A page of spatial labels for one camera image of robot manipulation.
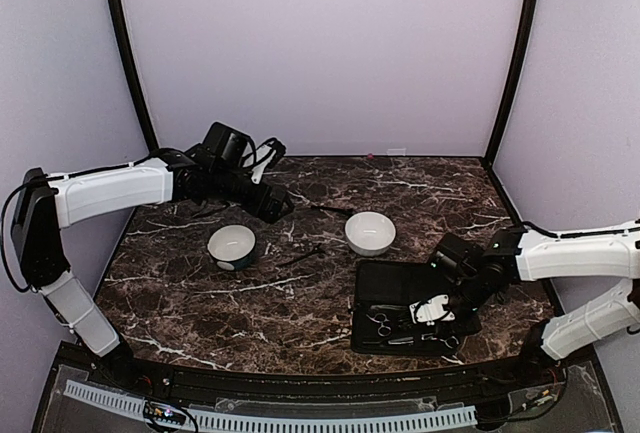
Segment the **black zippered tool case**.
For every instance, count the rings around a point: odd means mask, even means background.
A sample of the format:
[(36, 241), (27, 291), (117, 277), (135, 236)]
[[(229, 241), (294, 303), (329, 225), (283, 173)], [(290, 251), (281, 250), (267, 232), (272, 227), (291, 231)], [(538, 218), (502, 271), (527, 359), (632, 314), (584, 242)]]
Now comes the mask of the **black zippered tool case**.
[[(405, 285), (417, 271), (417, 263), (364, 260), (356, 268), (351, 349), (356, 353), (395, 356), (438, 357), (449, 350), (435, 342), (423, 342), (422, 335), (413, 336), (399, 330), (399, 313), (408, 303)], [(382, 312), (391, 322), (387, 338), (377, 335), (376, 325), (367, 315)]]

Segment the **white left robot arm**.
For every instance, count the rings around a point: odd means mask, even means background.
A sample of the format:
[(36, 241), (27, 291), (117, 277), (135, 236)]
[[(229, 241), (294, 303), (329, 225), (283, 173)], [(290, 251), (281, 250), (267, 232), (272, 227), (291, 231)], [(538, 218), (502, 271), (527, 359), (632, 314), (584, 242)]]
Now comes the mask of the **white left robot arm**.
[(120, 389), (134, 388), (140, 365), (94, 300), (127, 215), (143, 205), (223, 199), (274, 223), (293, 209), (287, 191), (263, 178), (282, 156), (277, 147), (261, 146), (254, 159), (227, 165), (200, 148), (163, 148), (141, 160), (81, 172), (28, 170), (5, 201), (15, 207), (14, 217), (1, 224), (1, 239), (11, 243), (24, 279), (19, 292), (39, 294), (103, 360), (107, 378)]

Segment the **silver thinning scissors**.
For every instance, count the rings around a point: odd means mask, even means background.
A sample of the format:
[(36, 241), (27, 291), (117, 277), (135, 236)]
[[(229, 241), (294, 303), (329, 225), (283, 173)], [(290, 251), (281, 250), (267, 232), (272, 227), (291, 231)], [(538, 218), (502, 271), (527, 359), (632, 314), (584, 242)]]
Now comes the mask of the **silver thinning scissors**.
[(455, 335), (440, 337), (435, 334), (423, 334), (421, 340), (423, 342), (439, 343), (449, 350), (456, 350), (460, 346), (460, 340)]

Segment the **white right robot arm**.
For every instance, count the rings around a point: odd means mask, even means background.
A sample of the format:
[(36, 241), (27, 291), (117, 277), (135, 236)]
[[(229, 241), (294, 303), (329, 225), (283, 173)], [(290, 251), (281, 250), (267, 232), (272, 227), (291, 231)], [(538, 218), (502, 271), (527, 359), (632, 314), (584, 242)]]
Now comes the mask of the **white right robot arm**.
[(639, 223), (548, 231), (531, 222), (497, 230), (488, 244), (446, 234), (428, 267), (452, 275), (445, 293), (427, 293), (406, 307), (401, 325), (418, 332), (469, 320), (491, 297), (522, 283), (549, 280), (571, 287), (584, 280), (605, 290), (529, 330), (510, 377), (534, 385), (549, 365), (622, 330), (639, 325)]

